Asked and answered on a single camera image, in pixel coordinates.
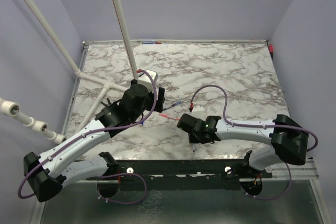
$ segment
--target black bracket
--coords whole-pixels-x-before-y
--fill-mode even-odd
[[[132,80],[131,81],[131,86],[134,85],[134,84],[137,84],[138,81],[137,80]],[[155,105],[155,109],[154,111],[155,112],[159,112],[161,113],[163,111],[163,103],[165,101],[165,97],[164,97],[164,94],[165,94],[165,89],[162,88],[162,87],[159,87],[158,88],[158,93],[157,93],[157,101],[156,101],[156,105]],[[146,108],[147,111],[150,111],[152,106],[153,106],[153,103],[154,103],[154,93],[153,92],[149,92],[149,97],[150,97],[150,102]]]
[[[189,143],[191,144],[213,144],[215,141],[220,141],[215,134],[217,131],[216,125],[220,119],[220,116],[208,116],[203,121],[189,114],[183,114],[177,123],[177,127],[188,133]]]
[[[148,190],[240,190],[240,178],[255,178],[260,173],[245,170],[244,163],[245,159],[118,160],[118,170],[126,173],[131,167],[144,178]],[[262,174],[263,178],[272,177],[265,171]],[[112,197],[118,190],[143,190],[142,182],[131,175],[121,177],[119,184],[98,183],[98,187],[104,197]]]
[[[34,152],[28,153],[23,159],[24,175],[26,176],[39,163],[39,157]],[[62,175],[52,178],[48,175],[47,170],[40,167],[28,178],[28,183],[37,200],[44,202],[50,200],[62,190],[62,183],[65,179],[66,177]]]
[[[277,125],[301,127],[286,115],[278,114],[273,120]],[[286,128],[274,128],[271,144],[276,154],[285,163],[304,165],[306,163],[308,133]]]

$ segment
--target pvc pipe fitting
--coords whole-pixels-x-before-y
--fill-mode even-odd
[[[44,136],[46,136],[49,140],[53,141],[56,144],[63,143],[67,138],[61,134],[57,134],[54,131],[47,130],[44,133]]]
[[[20,106],[16,102],[6,101],[0,98],[0,111],[5,115],[14,117],[20,111]]]
[[[48,130],[48,124],[42,121],[31,118],[30,124],[24,124],[26,127],[32,129],[35,132],[44,134]]]
[[[118,84],[115,84],[111,81],[108,81],[108,80],[103,80],[103,79],[100,79],[100,78],[97,78],[97,77],[94,77],[94,76],[90,76],[88,75],[87,73],[79,73],[77,75],[79,78],[82,78],[82,79],[85,79],[85,80],[89,80],[89,81],[93,81],[95,83],[98,83],[98,84],[101,84],[101,85],[109,85],[109,89],[116,89],[116,90],[119,90],[119,91],[122,91],[122,92],[125,92],[128,88],[125,88],[123,86],[120,86]]]

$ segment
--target vertical pole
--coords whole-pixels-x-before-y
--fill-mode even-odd
[[[117,18],[118,18],[122,39],[123,39],[124,44],[125,44],[126,53],[127,53],[127,56],[128,56],[128,61],[131,65],[133,77],[134,77],[135,80],[137,80],[138,79],[137,64],[135,63],[133,49],[132,49],[132,45],[131,45],[131,40],[130,40],[130,36],[128,34],[128,30],[127,30],[127,26],[126,26],[126,20],[125,20],[124,12],[122,10],[122,6],[121,6],[121,1],[120,0],[112,0],[112,2],[113,2],[114,9],[116,11],[116,15],[117,15]]]

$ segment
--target metal frame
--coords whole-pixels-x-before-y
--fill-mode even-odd
[[[29,224],[40,224],[41,223],[45,204],[46,204],[45,202],[36,201]]]
[[[132,39],[131,44],[137,45],[142,44],[144,41],[159,41],[161,43],[169,43],[169,44],[215,44],[215,43],[224,43],[224,44],[232,44],[232,43],[247,43],[247,44],[263,44],[266,45],[267,42],[264,39],[260,40],[244,40],[244,39],[211,39],[211,40],[184,40],[184,39]],[[101,40],[101,41],[84,41],[85,46],[89,45],[122,45],[123,40]]]
[[[80,71],[83,71],[85,60],[86,60],[86,55],[88,53],[88,48],[89,48],[89,46],[86,46],[86,45],[84,45],[84,47],[83,47],[82,57],[81,57],[80,63],[79,63]],[[79,83],[80,83],[80,77],[76,77],[75,84],[73,85],[73,89],[72,89],[72,93],[71,93],[71,99],[70,99],[70,102],[69,102],[69,105],[68,105],[67,114],[66,114],[65,121],[64,121],[64,124],[63,124],[63,127],[62,127],[61,134],[64,135],[64,136],[68,132],[69,120],[70,120],[71,115],[72,115],[72,110],[73,110],[73,107],[74,107]]]
[[[120,173],[126,173],[130,168],[135,170],[150,190],[240,190],[235,167],[243,162],[243,159],[118,160],[118,170]],[[253,180],[247,172],[239,173],[239,176]],[[271,176],[263,171],[263,178]],[[98,182],[99,186],[103,185],[107,191],[110,190],[111,186],[106,185],[105,180],[90,180]],[[122,191],[143,190],[143,184],[132,176],[121,176],[120,188]]]
[[[313,190],[323,223],[332,224],[332,220],[328,211],[326,201],[324,200],[320,182],[318,180],[311,180],[310,185]]]

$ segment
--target white pvc pipe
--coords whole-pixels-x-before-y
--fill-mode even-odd
[[[114,9],[116,11],[116,15],[118,18],[122,39],[125,44],[126,53],[128,56],[128,61],[130,63],[131,69],[132,69],[133,77],[135,80],[137,80],[138,79],[137,64],[135,63],[131,40],[128,34],[126,20],[125,20],[124,12],[122,10],[122,6],[121,6],[121,1],[120,0],[112,0],[112,1],[113,1]]]
[[[82,79],[85,79],[85,80],[96,82],[96,83],[101,84],[101,85],[109,85],[111,89],[117,89],[117,90],[122,91],[122,92],[125,92],[128,89],[128,88],[125,88],[125,87],[120,86],[118,84],[115,84],[111,81],[107,81],[107,80],[103,80],[103,79],[100,79],[100,78],[97,78],[97,77],[94,77],[94,76],[90,76],[87,73],[83,73],[83,72],[81,72],[78,75],[78,77],[80,77]]]
[[[108,85],[104,85],[103,89],[100,91],[100,93],[97,96],[96,100],[94,101],[93,105],[89,109],[88,113],[84,116],[83,120],[81,121],[81,123],[77,127],[75,133],[79,132],[82,128],[84,128],[87,125],[87,123],[90,120],[91,116],[96,111],[98,105],[100,104],[101,100],[104,98],[104,96],[106,95],[106,93],[107,93],[107,91],[109,89],[110,89],[110,87]]]
[[[20,111],[13,118],[16,121],[19,121],[20,123],[22,123],[24,125],[31,124],[32,121],[33,121],[29,116],[25,115],[24,113],[22,113]]]
[[[22,123],[27,128],[30,128],[32,131],[41,133],[46,136],[49,140],[54,141],[57,144],[60,144],[65,140],[65,136],[57,134],[54,131],[48,129],[48,125],[45,122],[35,120],[20,111],[20,106],[16,102],[6,101],[0,98],[0,112],[14,118],[16,121]]]
[[[46,30],[48,35],[51,37],[55,45],[58,47],[58,49],[61,51],[63,54],[64,58],[68,61],[70,66],[73,68],[74,72],[76,74],[80,73],[79,68],[73,61],[72,57],[68,53],[67,49],[64,47],[63,43],[59,40],[57,35],[55,34],[54,30],[51,28],[51,26],[48,24],[48,21],[44,18],[43,14],[41,11],[38,9],[36,4],[34,3],[33,0],[24,0],[26,4],[29,6],[30,10],[34,13],[35,17],[38,19],[38,21],[41,23],[43,28]]]

